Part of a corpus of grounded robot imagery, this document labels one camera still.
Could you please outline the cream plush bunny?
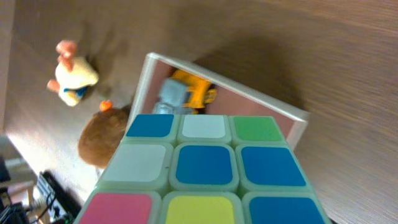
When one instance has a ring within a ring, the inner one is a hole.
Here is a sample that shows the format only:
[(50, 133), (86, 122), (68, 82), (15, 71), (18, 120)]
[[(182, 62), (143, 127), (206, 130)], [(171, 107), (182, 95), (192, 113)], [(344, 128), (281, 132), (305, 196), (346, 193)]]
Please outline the cream plush bunny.
[(61, 40), (55, 49), (59, 54), (58, 65), (55, 79), (48, 81), (47, 89), (55, 92), (66, 105), (74, 107), (87, 89), (97, 84), (99, 75), (86, 58), (76, 56), (76, 42)]

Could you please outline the colourful puzzle cube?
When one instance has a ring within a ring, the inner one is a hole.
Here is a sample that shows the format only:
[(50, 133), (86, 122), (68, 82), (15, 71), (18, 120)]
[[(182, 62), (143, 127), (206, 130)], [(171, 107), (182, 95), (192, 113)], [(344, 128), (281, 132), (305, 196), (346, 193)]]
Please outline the colourful puzzle cube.
[(270, 116), (139, 114), (77, 223), (329, 223)]

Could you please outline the yellow grey toy truck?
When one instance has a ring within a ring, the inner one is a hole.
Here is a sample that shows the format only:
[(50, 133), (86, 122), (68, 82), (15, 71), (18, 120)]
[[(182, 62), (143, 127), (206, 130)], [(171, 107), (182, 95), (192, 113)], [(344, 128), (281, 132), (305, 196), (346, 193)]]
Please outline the yellow grey toy truck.
[(158, 94), (154, 114), (205, 114), (217, 95), (215, 84), (207, 79), (176, 70), (165, 79)]

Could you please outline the white cardboard box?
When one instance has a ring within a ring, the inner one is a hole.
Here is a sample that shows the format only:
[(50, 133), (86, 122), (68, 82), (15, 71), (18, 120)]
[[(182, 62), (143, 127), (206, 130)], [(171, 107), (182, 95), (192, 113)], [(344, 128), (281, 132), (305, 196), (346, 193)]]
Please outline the white cardboard box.
[(164, 80), (175, 69), (185, 70), (215, 85), (216, 97), (206, 107), (207, 114), (272, 116), (291, 149), (295, 149), (308, 126), (307, 111), (194, 63), (155, 52), (148, 53), (145, 57), (128, 124), (132, 123), (137, 114), (152, 112)]

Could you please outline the background equipment clutter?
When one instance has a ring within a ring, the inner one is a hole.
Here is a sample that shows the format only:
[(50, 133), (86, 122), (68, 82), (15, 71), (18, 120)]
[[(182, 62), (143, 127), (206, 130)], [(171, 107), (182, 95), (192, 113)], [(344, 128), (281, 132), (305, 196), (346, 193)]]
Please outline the background equipment clutter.
[(80, 210), (49, 171), (36, 174), (1, 136), (1, 223), (72, 224)]

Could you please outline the brown plush toy with carrot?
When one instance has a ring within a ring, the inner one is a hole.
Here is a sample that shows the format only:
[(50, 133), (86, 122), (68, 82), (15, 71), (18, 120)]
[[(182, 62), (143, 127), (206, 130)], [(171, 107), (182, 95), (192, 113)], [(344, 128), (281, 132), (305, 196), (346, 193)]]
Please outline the brown plush toy with carrot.
[(131, 106), (113, 106), (110, 100), (99, 104), (78, 141), (78, 155), (89, 165), (105, 169), (126, 131)]

